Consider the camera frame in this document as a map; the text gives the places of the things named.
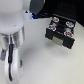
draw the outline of black electronic component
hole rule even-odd
[[[55,41],[54,43],[60,43],[60,45],[71,49],[75,41],[73,38],[76,24],[75,6],[68,3],[59,3],[52,15],[52,20],[49,25],[53,24],[55,24],[56,30],[53,31],[51,30],[53,28],[47,28],[45,37],[53,40],[53,42]]]

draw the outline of white table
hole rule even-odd
[[[26,39],[20,48],[24,73],[20,84],[84,84],[84,27],[76,24],[72,49],[45,38],[51,19],[25,21]],[[0,61],[0,84],[5,84]]]

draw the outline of white surface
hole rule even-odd
[[[26,39],[20,48],[24,72],[20,84],[84,84],[84,27],[76,24],[76,41],[70,50],[45,38],[50,20],[25,21]],[[2,61],[0,84],[5,84]]]

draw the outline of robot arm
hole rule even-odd
[[[43,5],[44,0],[0,0],[0,47],[7,51],[5,58],[6,84],[19,84],[18,48],[25,37],[22,10],[38,13]]]
[[[23,0],[23,10],[37,14],[43,8],[44,3],[45,0]]]

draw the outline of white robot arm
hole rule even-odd
[[[38,13],[44,0],[0,0],[0,47],[6,50],[6,84],[19,84],[20,56],[18,48],[22,45],[24,25],[22,11]]]

